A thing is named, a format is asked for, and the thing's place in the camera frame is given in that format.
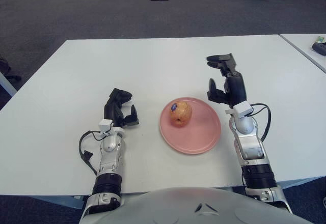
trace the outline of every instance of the gray carpet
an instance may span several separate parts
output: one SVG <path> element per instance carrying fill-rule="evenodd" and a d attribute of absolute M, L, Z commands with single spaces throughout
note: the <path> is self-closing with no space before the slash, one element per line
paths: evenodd
<path fill-rule="evenodd" d="M 325 10 L 326 0 L 0 0 L 0 53 L 11 74 L 22 76 L 13 83 L 19 89 L 67 39 L 326 33 Z M 9 99 L 0 88 L 0 108 Z M 312 184 L 301 193 L 321 198 L 323 188 Z M 307 208 L 319 205 L 315 198 L 302 203 L 294 191 L 291 199 L 302 216 L 326 223 L 324 212 Z M 76 223 L 80 215 L 28 197 L 0 202 L 1 223 Z M 15 208 L 4 209 L 9 203 Z"/>

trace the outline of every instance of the small white object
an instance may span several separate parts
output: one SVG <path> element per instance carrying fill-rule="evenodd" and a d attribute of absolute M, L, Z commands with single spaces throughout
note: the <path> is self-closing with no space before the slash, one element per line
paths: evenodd
<path fill-rule="evenodd" d="M 101 132 L 110 131 L 113 127 L 113 121 L 108 119 L 102 119 L 100 123 L 98 123 L 98 128 Z"/>
<path fill-rule="evenodd" d="M 251 113 L 252 111 L 253 108 L 250 106 L 248 101 L 244 101 L 233 106 L 232 109 L 227 109 L 225 113 L 233 115 L 235 118 L 243 118 L 245 115 Z"/>

